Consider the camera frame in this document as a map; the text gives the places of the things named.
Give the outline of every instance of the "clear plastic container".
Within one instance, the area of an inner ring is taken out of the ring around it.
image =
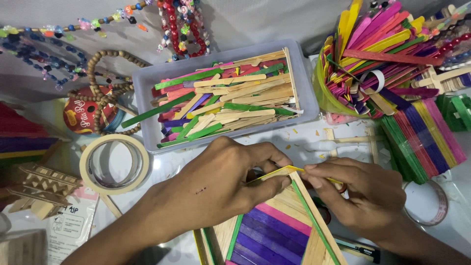
[[[319,107],[327,112],[368,118],[367,115],[360,115],[355,110],[349,109],[340,103],[325,86],[322,72],[322,61],[321,57],[319,56],[317,58],[316,70],[314,72],[314,79],[312,81],[312,86],[314,88],[314,93],[316,94]]]
[[[288,47],[288,50],[290,52],[294,82],[296,85],[300,108],[304,110],[303,114],[300,114],[299,117],[287,119],[284,121],[258,125],[247,129],[218,134],[190,142],[171,145],[161,149],[157,148],[157,144],[160,143],[160,140],[162,138],[164,138],[164,135],[160,132],[160,130],[162,129],[162,124],[157,121],[159,116],[155,115],[141,122],[144,146],[146,147],[147,151],[154,155],[160,155],[178,149],[207,144],[221,135],[226,135],[228,137],[236,137],[243,134],[272,130],[276,127],[306,122],[315,119],[319,114],[319,106],[317,104],[316,97],[313,93],[312,82],[310,79],[312,67],[309,62],[304,65],[301,46],[295,40],[291,39],[257,44],[250,47],[212,53],[208,56],[200,56],[197,58],[192,58],[190,60],[180,60],[172,63],[162,63],[139,69],[132,74],[139,113],[143,113],[154,108],[150,104],[150,101],[154,99],[152,97],[151,89],[155,84],[160,83],[160,80],[162,79],[175,78],[182,75],[186,75],[188,73],[192,73],[196,69],[208,68],[211,66],[212,61],[237,61],[254,57],[257,55],[280,51],[284,47]]]

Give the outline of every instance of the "hand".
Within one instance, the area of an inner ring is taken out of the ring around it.
[[[273,198],[291,183],[288,177],[273,177],[255,187],[245,183],[254,167],[269,173],[278,169],[276,164],[287,166],[292,161],[272,143],[245,146],[222,136],[176,176],[152,186],[128,213],[143,216],[139,226],[148,245],[167,242]]]
[[[381,246],[403,228],[399,224],[412,224],[401,212],[406,193],[398,172],[336,157],[317,165],[305,165],[304,170],[301,177],[312,184],[339,221],[357,235]],[[344,199],[325,178],[346,183],[349,199]]]

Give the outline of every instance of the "popsicle stick house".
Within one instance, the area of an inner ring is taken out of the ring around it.
[[[247,214],[194,230],[202,265],[347,265],[296,168],[286,166],[249,184],[288,175],[292,184]]]

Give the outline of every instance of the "scar on hand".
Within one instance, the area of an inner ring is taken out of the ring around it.
[[[205,189],[206,189],[206,187],[202,188],[200,191],[197,191],[197,192],[195,193],[195,195],[198,194],[198,193],[201,193],[201,192],[202,192],[203,190],[205,190]]]

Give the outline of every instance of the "right hand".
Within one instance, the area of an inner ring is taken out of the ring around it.
[[[339,221],[357,235],[381,246],[403,229],[404,224],[412,224],[401,212],[406,193],[399,172],[337,157],[305,165],[304,170],[301,177],[312,184]],[[325,178],[346,183],[349,199],[344,199]]]

